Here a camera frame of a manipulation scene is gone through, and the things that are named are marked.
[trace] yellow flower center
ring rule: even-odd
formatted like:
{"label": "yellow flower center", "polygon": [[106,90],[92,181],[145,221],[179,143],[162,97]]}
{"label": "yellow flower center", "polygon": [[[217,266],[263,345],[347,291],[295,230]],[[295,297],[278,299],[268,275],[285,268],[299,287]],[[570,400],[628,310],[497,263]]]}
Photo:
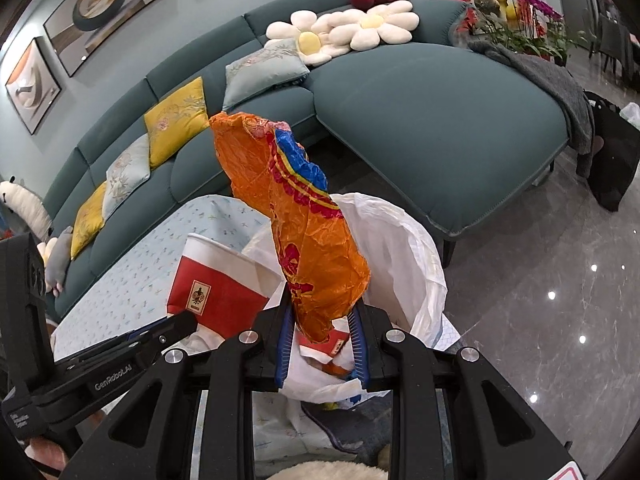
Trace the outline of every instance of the yellow flower center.
{"label": "yellow flower center", "polygon": [[367,15],[360,20],[362,28],[378,28],[383,23],[385,23],[385,19],[378,14]]}
{"label": "yellow flower center", "polygon": [[322,43],[317,34],[312,32],[303,32],[298,38],[298,49],[305,56],[320,52]]}

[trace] white sticker with red border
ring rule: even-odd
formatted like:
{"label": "white sticker with red border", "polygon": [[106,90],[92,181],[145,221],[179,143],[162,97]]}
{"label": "white sticker with red border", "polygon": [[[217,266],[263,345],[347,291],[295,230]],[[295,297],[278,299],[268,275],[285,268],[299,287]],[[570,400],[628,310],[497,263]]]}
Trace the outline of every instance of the white sticker with red border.
{"label": "white sticker with red border", "polygon": [[569,462],[549,480],[584,480],[575,462]]}

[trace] patterned tablecloth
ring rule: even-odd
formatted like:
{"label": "patterned tablecloth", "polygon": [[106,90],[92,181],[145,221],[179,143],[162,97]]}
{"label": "patterned tablecloth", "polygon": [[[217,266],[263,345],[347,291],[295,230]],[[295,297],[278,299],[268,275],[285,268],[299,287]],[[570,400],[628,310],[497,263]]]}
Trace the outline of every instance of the patterned tablecloth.
{"label": "patterned tablecloth", "polygon": [[[166,300],[188,233],[241,251],[268,218],[235,198],[191,200],[153,229],[84,295],[54,332],[56,360],[166,315]],[[442,317],[435,345],[447,349],[460,338]]]}

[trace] light blue pillow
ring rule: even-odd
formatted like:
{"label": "light blue pillow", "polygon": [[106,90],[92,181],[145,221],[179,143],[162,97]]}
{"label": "light blue pillow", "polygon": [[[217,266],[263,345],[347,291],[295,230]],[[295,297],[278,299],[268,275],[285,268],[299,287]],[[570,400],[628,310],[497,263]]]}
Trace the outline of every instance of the light blue pillow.
{"label": "light blue pillow", "polygon": [[304,79],[309,69],[300,59],[296,40],[282,40],[226,66],[223,111],[274,86]]}
{"label": "light blue pillow", "polygon": [[102,202],[102,218],[106,221],[136,188],[151,175],[149,168],[149,136],[144,134],[124,150],[107,170],[107,187]]}

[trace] tile floor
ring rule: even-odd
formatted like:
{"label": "tile floor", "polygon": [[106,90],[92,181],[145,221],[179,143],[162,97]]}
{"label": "tile floor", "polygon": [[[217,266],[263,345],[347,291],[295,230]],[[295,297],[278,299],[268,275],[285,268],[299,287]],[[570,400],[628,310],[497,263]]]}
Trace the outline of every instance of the tile floor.
{"label": "tile floor", "polygon": [[[569,70],[619,106],[635,100],[574,50]],[[332,191],[401,199],[335,139],[310,150]],[[640,173],[609,213],[575,176],[570,150],[539,187],[459,241],[446,313],[532,404],[591,479],[640,417]]]}

